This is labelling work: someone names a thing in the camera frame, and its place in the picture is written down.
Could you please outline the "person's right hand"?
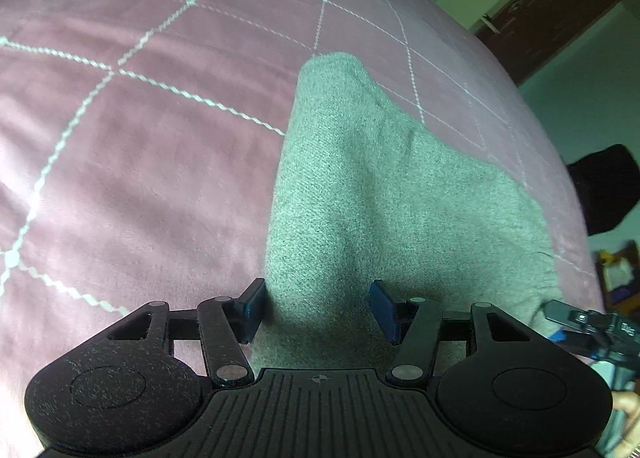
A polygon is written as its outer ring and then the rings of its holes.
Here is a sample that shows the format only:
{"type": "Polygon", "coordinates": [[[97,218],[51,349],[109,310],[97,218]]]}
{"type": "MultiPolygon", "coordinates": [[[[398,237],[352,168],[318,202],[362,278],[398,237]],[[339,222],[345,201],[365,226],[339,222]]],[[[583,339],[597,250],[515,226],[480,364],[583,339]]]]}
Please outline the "person's right hand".
{"type": "Polygon", "coordinates": [[[614,458],[639,456],[640,446],[640,398],[631,391],[613,392],[613,408],[626,416],[625,427],[620,441],[612,450],[614,458]]]}

